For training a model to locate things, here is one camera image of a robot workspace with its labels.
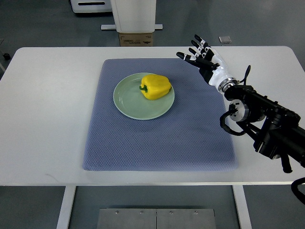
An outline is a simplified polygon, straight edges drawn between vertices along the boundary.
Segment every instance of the black robotic arm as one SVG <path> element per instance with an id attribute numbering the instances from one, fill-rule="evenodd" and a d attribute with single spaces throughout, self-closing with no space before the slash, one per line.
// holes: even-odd
<path id="1" fill-rule="evenodd" d="M 281 158 L 285 173 L 292 172 L 288 155 L 305 167 L 305 130 L 298 125 L 300 116 L 246 85 L 251 66 L 246 70 L 244 79 L 238 81 L 229 74 L 226 63 L 215 49 L 198 35 L 195 39 L 199 44 L 192 41 L 196 48 L 196 51 L 189 49 L 192 55 L 178 52 L 177 56 L 198 67 L 204 80 L 231 101 L 229 110 L 220 117 L 220 126 L 232 135 L 248 134 L 254 140 L 256 152 L 270 159 Z M 226 117 L 236 121 L 242 131 L 236 132 L 226 125 Z M 253 125 L 263 120 L 261 129 Z M 293 193 L 303 204 L 305 195 L 297 186 L 304 182 L 305 178 L 302 178 L 292 183 Z"/>

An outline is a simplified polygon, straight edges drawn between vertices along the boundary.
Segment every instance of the textured mat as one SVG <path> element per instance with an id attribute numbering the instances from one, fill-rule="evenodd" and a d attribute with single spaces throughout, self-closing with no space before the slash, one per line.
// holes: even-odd
<path id="1" fill-rule="evenodd" d="M 113 102 L 123 78 L 165 75 L 175 91 L 172 107 L 152 120 L 123 115 Z M 224 101 L 196 67 L 181 59 L 113 59 L 102 67 L 83 168 L 86 170 L 228 171 L 237 168 L 231 136 L 219 126 Z"/>

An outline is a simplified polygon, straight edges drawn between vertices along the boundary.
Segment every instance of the metal plate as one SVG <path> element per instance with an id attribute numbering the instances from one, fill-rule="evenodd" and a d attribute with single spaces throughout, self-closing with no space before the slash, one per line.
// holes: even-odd
<path id="1" fill-rule="evenodd" d="M 158 229 L 216 229 L 213 209 L 158 209 Z"/>
<path id="2" fill-rule="evenodd" d="M 101 208 L 97 229 L 156 229 L 156 209 Z"/>
<path id="3" fill-rule="evenodd" d="M 97 229 L 216 229 L 213 209 L 101 208 Z"/>
<path id="4" fill-rule="evenodd" d="M 230 36 L 222 36 L 222 37 L 218 37 L 220 43 L 224 43 L 224 44 L 230 44 L 232 43 Z"/>

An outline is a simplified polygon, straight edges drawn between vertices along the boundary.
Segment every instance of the green stem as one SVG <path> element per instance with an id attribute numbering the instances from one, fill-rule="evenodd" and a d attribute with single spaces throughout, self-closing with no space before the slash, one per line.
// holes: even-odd
<path id="1" fill-rule="evenodd" d="M 145 91 L 146 93 L 148 92 L 146 85 L 144 85 L 144 87 L 139 86 L 139 88 L 140 90 Z"/>

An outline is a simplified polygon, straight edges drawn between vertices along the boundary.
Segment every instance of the plate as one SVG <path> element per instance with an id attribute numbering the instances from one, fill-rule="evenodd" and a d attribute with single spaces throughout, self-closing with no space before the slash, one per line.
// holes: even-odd
<path id="1" fill-rule="evenodd" d="M 120 112 L 137 120 L 150 120 L 166 113 L 175 99 L 171 87 L 168 94 L 156 100 L 144 97 L 139 86 L 144 76 L 152 73 L 136 73 L 122 79 L 113 91 L 113 101 Z"/>

